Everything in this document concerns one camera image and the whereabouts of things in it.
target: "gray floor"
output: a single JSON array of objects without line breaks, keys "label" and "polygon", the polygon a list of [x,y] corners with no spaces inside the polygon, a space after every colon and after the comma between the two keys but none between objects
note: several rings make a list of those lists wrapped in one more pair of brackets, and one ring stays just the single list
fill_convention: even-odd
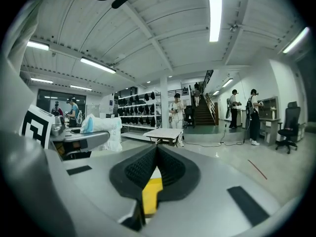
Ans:
[{"label": "gray floor", "polygon": [[[122,139],[123,151],[140,147],[148,142]],[[184,148],[209,157],[218,158],[235,167],[267,189],[281,205],[304,192],[316,163],[316,134],[305,133],[298,142],[298,150],[287,154],[286,148],[275,150],[275,146],[253,146],[248,141],[244,145],[221,145],[218,143],[200,143]],[[112,151],[94,151],[92,157],[117,154]],[[251,161],[267,178],[249,162]]]},{"label": "gray floor", "polygon": [[235,132],[242,132],[243,129],[241,126],[237,127],[236,129],[230,129],[229,121],[219,120],[219,125],[196,125],[195,127],[188,126],[184,129],[184,134],[217,134],[223,133],[226,127],[227,133],[235,133]]}]

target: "shoe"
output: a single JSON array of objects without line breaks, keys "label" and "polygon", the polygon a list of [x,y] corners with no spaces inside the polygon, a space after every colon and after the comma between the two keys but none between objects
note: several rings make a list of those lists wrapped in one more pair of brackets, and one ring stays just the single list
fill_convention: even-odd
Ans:
[{"label": "shoe", "polygon": [[254,145],[254,146],[259,146],[259,145],[260,145],[260,143],[256,142],[255,140],[253,140],[253,141],[251,142],[251,144]]}]

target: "plastic bag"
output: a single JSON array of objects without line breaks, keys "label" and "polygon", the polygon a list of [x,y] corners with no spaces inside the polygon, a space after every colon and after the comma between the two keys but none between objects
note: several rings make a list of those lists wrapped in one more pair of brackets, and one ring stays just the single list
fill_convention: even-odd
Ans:
[{"label": "plastic bag", "polygon": [[106,143],[93,149],[96,150],[111,150],[121,152],[121,137],[120,130],[122,122],[120,118],[96,118],[93,114],[89,114],[82,122],[80,133],[107,131],[110,134]]}]

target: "pillar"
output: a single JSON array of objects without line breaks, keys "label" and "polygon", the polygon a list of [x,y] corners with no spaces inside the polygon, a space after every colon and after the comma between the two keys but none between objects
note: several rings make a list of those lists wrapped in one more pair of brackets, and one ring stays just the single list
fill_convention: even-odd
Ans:
[{"label": "pillar", "polygon": [[169,128],[169,107],[168,107],[168,83],[167,76],[160,78],[160,91],[161,91],[161,119],[162,127]]}]

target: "red line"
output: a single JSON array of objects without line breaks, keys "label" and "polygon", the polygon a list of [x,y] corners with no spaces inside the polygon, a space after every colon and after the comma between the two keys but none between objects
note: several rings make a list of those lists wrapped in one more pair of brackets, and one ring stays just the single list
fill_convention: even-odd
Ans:
[{"label": "red line", "polygon": [[248,160],[248,162],[250,162],[261,173],[261,175],[263,175],[263,177],[267,180],[266,176],[260,171],[260,169],[256,167],[255,164],[253,164],[250,160]]}]

